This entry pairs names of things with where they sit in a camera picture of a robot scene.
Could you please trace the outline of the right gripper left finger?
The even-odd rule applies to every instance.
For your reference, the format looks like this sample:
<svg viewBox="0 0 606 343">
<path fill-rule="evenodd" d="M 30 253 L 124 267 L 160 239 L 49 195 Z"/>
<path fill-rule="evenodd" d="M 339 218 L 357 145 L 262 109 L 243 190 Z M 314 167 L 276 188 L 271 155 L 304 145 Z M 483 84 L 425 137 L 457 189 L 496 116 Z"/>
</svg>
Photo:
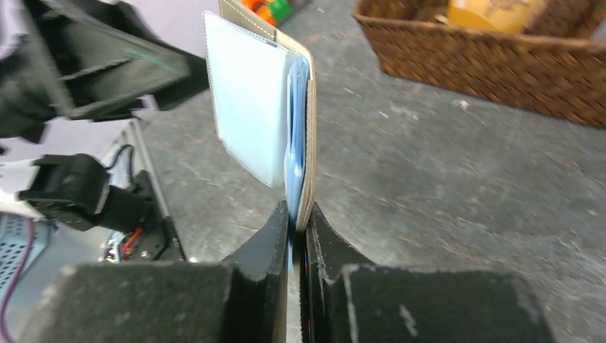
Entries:
<svg viewBox="0 0 606 343">
<path fill-rule="evenodd" d="M 22 342 L 284 342 L 285 202 L 222 261 L 80 264 L 42 293 Z"/>
</svg>

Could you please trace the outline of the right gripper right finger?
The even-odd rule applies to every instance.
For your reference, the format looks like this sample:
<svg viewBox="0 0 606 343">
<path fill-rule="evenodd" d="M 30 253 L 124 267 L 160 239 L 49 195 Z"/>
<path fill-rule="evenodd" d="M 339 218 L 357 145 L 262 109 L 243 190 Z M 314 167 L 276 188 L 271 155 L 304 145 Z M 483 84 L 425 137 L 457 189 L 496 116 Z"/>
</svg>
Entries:
<svg viewBox="0 0 606 343">
<path fill-rule="evenodd" d="M 534 292 L 505 270 L 385 266 L 314 205 L 302 257 L 304 342 L 553 342 Z"/>
</svg>

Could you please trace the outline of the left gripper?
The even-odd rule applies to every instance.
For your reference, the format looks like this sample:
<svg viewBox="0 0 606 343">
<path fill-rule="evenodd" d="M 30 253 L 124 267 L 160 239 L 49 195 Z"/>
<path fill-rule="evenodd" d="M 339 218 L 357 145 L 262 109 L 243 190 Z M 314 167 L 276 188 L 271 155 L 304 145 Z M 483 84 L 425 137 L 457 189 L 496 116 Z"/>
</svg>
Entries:
<svg viewBox="0 0 606 343">
<path fill-rule="evenodd" d="M 206 60 L 154 35 L 124 1 L 1 2 L 1 138 L 41 142 L 58 116 L 120 120 L 209 88 Z"/>
</svg>

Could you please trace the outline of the grey card holder wallet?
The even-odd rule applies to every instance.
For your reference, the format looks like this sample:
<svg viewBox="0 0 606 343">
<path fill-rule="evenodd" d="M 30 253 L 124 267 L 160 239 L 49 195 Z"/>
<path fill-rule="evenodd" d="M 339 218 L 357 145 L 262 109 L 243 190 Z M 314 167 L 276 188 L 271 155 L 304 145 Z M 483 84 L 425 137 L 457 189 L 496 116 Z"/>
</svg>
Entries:
<svg viewBox="0 0 606 343">
<path fill-rule="evenodd" d="M 238 1 L 204 13 L 217 136 L 268 187 L 283 187 L 302 231 L 314 201 L 317 90 L 314 60 L 300 42 Z"/>
</svg>

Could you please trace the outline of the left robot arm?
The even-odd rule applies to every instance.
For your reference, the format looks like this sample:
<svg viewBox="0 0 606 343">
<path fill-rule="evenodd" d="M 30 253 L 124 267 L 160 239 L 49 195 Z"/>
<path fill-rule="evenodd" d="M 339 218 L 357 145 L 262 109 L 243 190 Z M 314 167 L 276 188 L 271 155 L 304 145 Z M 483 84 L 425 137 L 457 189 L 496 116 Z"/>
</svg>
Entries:
<svg viewBox="0 0 606 343">
<path fill-rule="evenodd" d="M 1 39 L 4 139 L 38 144 L 53 119 L 131 119 L 143 96 L 167 111 L 209 87 L 206 60 L 156 37 L 123 1 L 23 1 L 19 19 L 24 33 Z M 92 156 L 45 155 L 29 167 L 25 188 L 5 190 L 4 211 L 23 202 L 28 217 L 130 232 L 152 210 L 146 198 L 112 186 Z"/>
</svg>

